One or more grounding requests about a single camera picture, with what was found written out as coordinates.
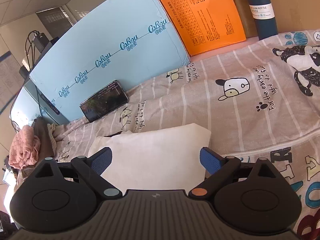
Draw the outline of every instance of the folded pink cloth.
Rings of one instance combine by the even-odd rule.
[[[40,139],[31,126],[25,125],[13,138],[9,165],[21,170],[24,166],[36,164],[39,157]]]

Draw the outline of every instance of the zipper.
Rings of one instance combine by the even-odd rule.
[[[259,153],[264,153],[266,151],[273,151],[273,150],[279,150],[282,148],[287,148],[287,147],[293,147],[296,146],[298,144],[300,144],[301,142],[306,142],[310,139],[310,137],[316,136],[316,135],[320,135],[320,129],[318,128],[317,130],[314,130],[310,133],[307,133],[303,136],[301,136],[300,138],[297,138],[295,140],[291,140],[288,142],[283,142],[283,143],[278,143],[272,146],[267,146],[267,147],[263,147],[260,149],[256,149],[256,150],[249,150],[249,151],[243,151],[243,152],[233,152],[233,153],[226,153],[226,154],[221,154],[221,156],[228,156],[228,155],[232,155],[235,157],[241,157],[244,155],[251,155],[251,154],[259,154]]]

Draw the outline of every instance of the white cloth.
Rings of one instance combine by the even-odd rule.
[[[125,194],[127,189],[184,189],[204,180],[199,153],[211,132],[195,123],[141,133],[97,137],[89,157],[103,147],[112,150],[111,165],[101,174]]]

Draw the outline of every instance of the smartphone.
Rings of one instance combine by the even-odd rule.
[[[128,102],[129,98],[115,80],[82,102],[80,108],[88,121],[93,122]]]

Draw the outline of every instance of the bedsheet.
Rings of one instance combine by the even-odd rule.
[[[302,239],[315,239],[320,234],[318,46],[319,31],[282,33],[147,80],[128,91],[127,105],[104,118],[58,126],[57,158],[87,155],[97,136],[196,123],[212,132],[209,147],[222,156],[271,160],[301,199],[294,230]]]

